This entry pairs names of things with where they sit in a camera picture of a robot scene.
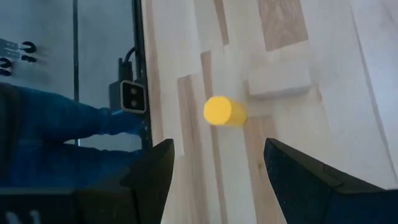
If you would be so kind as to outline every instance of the blue jeans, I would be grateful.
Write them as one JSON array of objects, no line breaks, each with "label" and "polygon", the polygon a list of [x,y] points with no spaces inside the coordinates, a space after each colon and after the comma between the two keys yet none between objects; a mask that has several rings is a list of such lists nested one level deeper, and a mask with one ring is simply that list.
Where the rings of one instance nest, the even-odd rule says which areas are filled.
[{"label": "blue jeans", "polygon": [[54,93],[18,87],[22,124],[10,172],[0,187],[86,187],[128,166],[141,151],[100,151],[65,144],[94,134],[135,134],[141,120]]}]

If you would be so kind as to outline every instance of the wooden surface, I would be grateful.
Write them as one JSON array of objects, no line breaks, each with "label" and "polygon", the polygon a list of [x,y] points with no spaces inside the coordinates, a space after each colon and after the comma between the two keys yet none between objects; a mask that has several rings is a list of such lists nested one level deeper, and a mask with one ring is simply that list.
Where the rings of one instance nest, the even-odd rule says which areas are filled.
[{"label": "wooden surface", "polygon": [[[375,53],[365,45],[387,62],[397,51],[361,36],[368,12],[351,3],[142,0],[153,138],[173,138],[176,147],[164,223],[285,223],[264,169],[267,137],[374,185],[398,187],[394,121],[387,124],[394,118],[382,104],[394,100],[377,95],[377,72],[367,63]],[[248,96],[252,71],[302,58],[310,62],[308,93]],[[216,95],[246,106],[244,127],[206,123],[203,105]]]}]

